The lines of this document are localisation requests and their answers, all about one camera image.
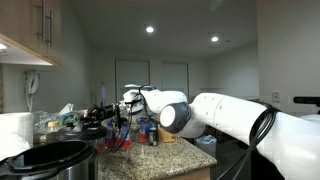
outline white wall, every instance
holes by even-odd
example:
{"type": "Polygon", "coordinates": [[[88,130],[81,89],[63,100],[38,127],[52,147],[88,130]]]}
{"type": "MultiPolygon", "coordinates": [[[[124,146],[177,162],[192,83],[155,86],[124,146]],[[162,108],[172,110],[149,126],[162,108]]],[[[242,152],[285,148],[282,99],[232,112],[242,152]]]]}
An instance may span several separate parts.
{"type": "Polygon", "coordinates": [[[161,88],[161,62],[186,62],[189,65],[189,96],[196,96],[201,89],[208,87],[207,61],[192,60],[183,57],[166,57],[161,55],[139,55],[134,53],[115,53],[106,51],[93,51],[92,62],[92,99],[99,102],[100,81],[106,82],[106,103],[115,102],[115,59],[133,59],[150,61],[150,84],[161,88]]]}
{"type": "Polygon", "coordinates": [[[259,98],[256,42],[215,56],[208,66],[209,91],[243,99],[259,98]]]}
{"type": "Polygon", "coordinates": [[[75,104],[75,109],[91,106],[88,48],[68,1],[62,1],[61,67],[4,65],[4,112],[27,111],[23,74],[30,68],[41,75],[33,111],[57,112],[67,103],[75,104]]]}
{"type": "Polygon", "coordinates": [[[260,0],[257,3],[260,97],[292,114],[315,112],[294,96],[320,96],[320,1],[260,0]]]}

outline ceiling light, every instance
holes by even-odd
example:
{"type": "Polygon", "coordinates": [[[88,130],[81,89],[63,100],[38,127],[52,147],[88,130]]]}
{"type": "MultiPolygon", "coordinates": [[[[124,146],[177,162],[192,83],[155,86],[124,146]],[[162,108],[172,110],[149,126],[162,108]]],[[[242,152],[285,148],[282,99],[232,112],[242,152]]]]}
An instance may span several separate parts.
{"type": "Polygon", "coordinates": [[[7,46],[2,44],[2,43],[0,43],[0,49],[7,49],[7,46]]]}
{"type": "Polygon", "coordinates": [[[217,36],[212,37],[211,41],[212,42],[217,42],[219,40],[219,38],[217,36]]]}
{"type": "Polygon", "coordinates": [[[148,33],[153,33],[154,29],[153,29],[152,26],[148,26],[148,27],[146,28],[146,31],[147,31],[148,33]]]}

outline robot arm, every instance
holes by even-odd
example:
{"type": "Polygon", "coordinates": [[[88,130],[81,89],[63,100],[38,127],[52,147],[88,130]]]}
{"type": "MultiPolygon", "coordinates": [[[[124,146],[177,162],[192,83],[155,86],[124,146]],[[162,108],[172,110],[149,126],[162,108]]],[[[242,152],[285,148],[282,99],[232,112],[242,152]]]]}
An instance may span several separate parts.
{"type": "MultiPolygon", "coordinates": [[[[131,102],[139,90],[124,95],[131,102]]],[[[181,92],[140,89],[151,111],[160,114],[168,132],[195,138],[212,126],[250,144],[250,131],[265,106],[215,93],[201,93],[192,104],[181,92]]],[[[275,122],[257,150],[272,162],[285,179],[320,177],[320,124],[278,112],[275,122]]]]}

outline ceiling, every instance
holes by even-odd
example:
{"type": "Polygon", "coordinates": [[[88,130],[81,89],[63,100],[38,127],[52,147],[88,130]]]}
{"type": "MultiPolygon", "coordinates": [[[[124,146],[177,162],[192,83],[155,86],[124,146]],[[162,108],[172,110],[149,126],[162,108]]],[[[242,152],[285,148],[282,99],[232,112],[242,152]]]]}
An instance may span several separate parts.
{"type": "Polygon", "coordinates": [[[255,0],[70,0],[92,48],[208,59],[256,42],[255,0]],[[146,24],[158,28],[150,36],[146,24]],[[220,36],[210,42],[209,34],[220,36]]]}

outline black pot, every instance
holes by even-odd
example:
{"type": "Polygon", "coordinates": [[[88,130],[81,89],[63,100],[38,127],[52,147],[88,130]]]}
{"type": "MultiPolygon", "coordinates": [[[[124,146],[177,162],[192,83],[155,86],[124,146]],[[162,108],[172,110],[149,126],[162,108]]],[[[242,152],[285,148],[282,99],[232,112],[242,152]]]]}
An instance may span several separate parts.
{"type": "Polygon", "coordinates": [[[0,162],[0,179],[97,179],[97,152],[85,141],[61,141],[0,162]]]}

